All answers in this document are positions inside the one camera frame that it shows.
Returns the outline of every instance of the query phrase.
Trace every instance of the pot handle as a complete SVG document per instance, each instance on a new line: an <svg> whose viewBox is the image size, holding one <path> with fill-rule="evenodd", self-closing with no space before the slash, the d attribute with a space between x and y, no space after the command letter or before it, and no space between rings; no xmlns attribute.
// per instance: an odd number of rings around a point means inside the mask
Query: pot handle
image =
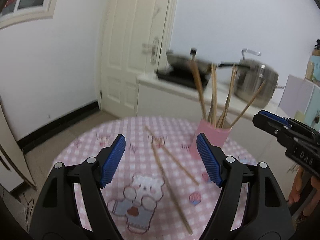
<svg viewBox="0 0 320 240"><path fill-rule="evenodd" d="M279 86L278 84L276 85L276 89L284 89L285 86Z"/></svg>
<svg viewBox="0 0 320 240"><path fill-rule="evenodd" d="M261 52L256 52L256 51L253 51L253 50L251 50L251 49L242 49L242 51L241 51L241 53L242 53L242 57L243 57L243 59L245 59L244 58L244 53L250 53L250 54L253 54L253 55L256 55L256 56L261 56Z"/></svg>
<svg viewBox="0 0 320 240"><path fill-rule="evenodd" d="M233 62L221 62L220 65L218 65L218 68L225 68L225 67L233 67L236 66L241 70L244 71L249 71L250 70L250 66L248 65L244 65L244 64L240 64L240 63L233 63Z"/></svg>

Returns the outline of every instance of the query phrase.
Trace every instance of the pink checkered tablecloth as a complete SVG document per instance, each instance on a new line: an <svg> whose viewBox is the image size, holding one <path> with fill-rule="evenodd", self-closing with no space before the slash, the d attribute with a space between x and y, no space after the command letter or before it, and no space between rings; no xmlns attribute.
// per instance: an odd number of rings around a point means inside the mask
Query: pink checkered tablecloth
<svg viewBox="0 0 320 240"><path fill-rule="evenodd" d="M160 161L180 206L193 230L189 234L170 198L168 189L156 164L147 126L161 139L200 183L197 186L161 149ZM132 117L104 123L75 139L54 160L66 166L82 163L112 144L118 134L126 139L126 150L113 180L102 195L112 218L125 240L199 239L217 203L220 189L209 181L201 160L193 160L188 149L198 124L183 119L164 117ZM242 163L256 165L255 159L235 141L227 139L226 155ZM91 230L82 199L80 185L75 184L76 201L82 226ZM243 184L237 214L232 229L242 221L247 188Z"/></svg>

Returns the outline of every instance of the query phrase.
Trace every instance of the bear cartoon print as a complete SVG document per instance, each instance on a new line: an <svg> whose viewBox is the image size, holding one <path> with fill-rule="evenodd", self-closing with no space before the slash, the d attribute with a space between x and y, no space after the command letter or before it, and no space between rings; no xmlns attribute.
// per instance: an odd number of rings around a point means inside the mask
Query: bear cartoon print
<svg viewBox="0 0 320 240"><path fill-rule="evenodd" d="M127 218L127 228L130 232L144 234L149 230L151 219L162 199L162 177L135 173L132 181L124 187L122 199L111 199L107 203L109 211Z"/></svg>

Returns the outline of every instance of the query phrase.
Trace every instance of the human hand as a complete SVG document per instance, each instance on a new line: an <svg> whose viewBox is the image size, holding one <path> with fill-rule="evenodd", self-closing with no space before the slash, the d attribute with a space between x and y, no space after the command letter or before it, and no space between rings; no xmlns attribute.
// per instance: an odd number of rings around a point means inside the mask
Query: human hand
<svg viewBox="0 0 320 240"><path fill-rule="evenodd" d="M302 188L302 174L303 174L303 168L299 167L296 177L294 178L292 190L289 194L290 205L295 202L298 202L300 199L300 193ZM314 211L315 207L320 201L320 180L312 176L311 185L313 188L317 190L317 192L314 195L314 197L311 199L311 201L308 203L308 205L303 209L304 216L309 216Z"/></svg>
<svg viewBox="0 0 320 240"><path fill-rule="evenodd" d="M292 205L293 203L298 202L300 199L300 193L302 188L302 174L303 174L303 168L300 166L294 178L292 189L289 194L289 205Z"/></svg>

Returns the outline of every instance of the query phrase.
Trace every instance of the wooden chopstick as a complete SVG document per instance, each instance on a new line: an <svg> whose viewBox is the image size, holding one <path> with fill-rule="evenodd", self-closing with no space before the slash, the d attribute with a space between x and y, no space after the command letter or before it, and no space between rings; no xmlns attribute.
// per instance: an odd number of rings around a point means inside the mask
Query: wooden chopstick
<svg viewBox="0 0 320 240"><path fill-rule="evenodd" d="M236 65L234 64L233 67L232 67L232 74L231 74L231 80L230 80L230 86L229 86L229 93L228 93L228 96L227 96L227 100L226 100L224 109L223 109L222 114L220 116L220 119L218 121L218 128L223 128L223 124L224 124L226 116L227 116L227 110L228 110L229 104L230 104L230 98L231 98L231 94L232 94L232 90L233 90L234 79L236 78L235 72L236 72Z"/></svg>
<svg viewBox="0 0 320 240"><path fill-rule="evenodd" d="M263 86L265 85L266 80L264 80L264 82L260 85L259 89L255 92L255 94L252 96L252 98L250 99L250 101L248 102L248 104L246 105L246 107L242 110L242 112L238 115L238 117L232 122L232 124L230 125L231 127L233 127L236 122L238 122L238 120L243 116L244 112L248 109L248 107L252 104L252 102L256 99L257 95L260 93L261 89L263 88Z"/></svg>
<svg viewBox="0 0 320 240"><path fill-rule="evenodd" d="M203 87L201 82L201 77L198 69L198 65L195 62L194 58L190 60L190 68L193 75L193 79L195 81L196 88L199 93L199 101L201 104L201 110L202 110L202 118L206 119L206 113L205 113L205 105L204 105L204 98L203 98Z"/></svg>
<svg viewBox="0 0 320 240"><path fill-rule="evenodd" d="M207 122L209 122L211 124L212 124L212 100L213 99L211 99L210 111L209 111L209 114L208 114L208 117L207 117Z"/></svg>
<svg viewBox="0 0 320 240"><path fill-rule="evenodd" d="M211 117L212 119L212 123L214 128L217 127L217 107L218 107L218 103L217 103L217 73L216 73L216 66L213 67L213 75L212 75L213 79L214 79L214 85L212 86L212 94L214 93L214 102L213 102L213 110L212 110L212 114L213 117Z"/></svg>
<svg viewBox="0 0 320 240"><path fill-rule="evenodd" d="M144 128L149 132L149 134L152 136L152 138L156 138L156 136L154 135L154 133L153 133L148 127L145 126ZM177 160L177 158L176 158L174 155L172 155L171 152L169 152L169 150L167 149L166 146L164 146L163 144L161 144L161 148L163 149L163 151L164 151L167 155L169 155L169 156L173 159L173 161L180 167L180 169L182 169L182 170L187 174L187 176L188 176L197 186L200 185L199 182L196 181L196 179L189 173L189 171L187 171L187 169L181 165L181 163Z"/></svg>
<svg viewBox="0 0 320 240"><path fill-rule="evenodd" d="M236 75L237 75L237 67L235 65L233 65L229 94L228 94L226 105L225 105L225 108L224 108L224 113L223 113L223 118L222 118L222 121L221 121L221 127L220 128L223 128L224 122L225 122L225 120L227 118L228 109L229 109L229 105L230 105L230 99L231 99L231 96L232 96L232 91L233 91L233 86L234 86L234 83L235 83Z"/></svg>
<svg viewBox="0 0 320 240"><path fill-rule="evenodd" d="M171 188L171 186L170 186L170 183L169 183L169 180L168 180L168 178L167 178L167 176L166 176L166 174L165 174L164 168L163 168L163 166L162 166L162 164L161 164L161 162L160 162L160 158L159 158L159 156L158 156L158 152L157 152L157 150L156 150L156 147L155 147L154 144L153 144L153 141L151 141L151 147L152 147L152 150L153 150L153 155L155 156L155 159L156 159L156 163L157 163L157 165L158 165L158 167L159 167L159 169L160 169L160 171L161 171L162 177L164 178L164 182L165 182L165 184L167 185L170 198L171 198L171 200L173 201L174 205L176 206L176 209L177 209L177 211L178 211L178 213L179 213L179 216L180 216L180 218L181 218L181 220L182 220L182 223L183 223L184 226L186 227L188 233L192 235L192 234L193 234L192 228L191 228L191 226L189 225L189 222L188 222L186 216L184 215L184 213L183 213L183 211L182 211L182 208L181 208L180 205L179 205L179 202L178 202L178 200L177 200L177 197L176 197L176 196L174 195L174 193L173 193L173 190L172 190L172 188Z"/></svg>

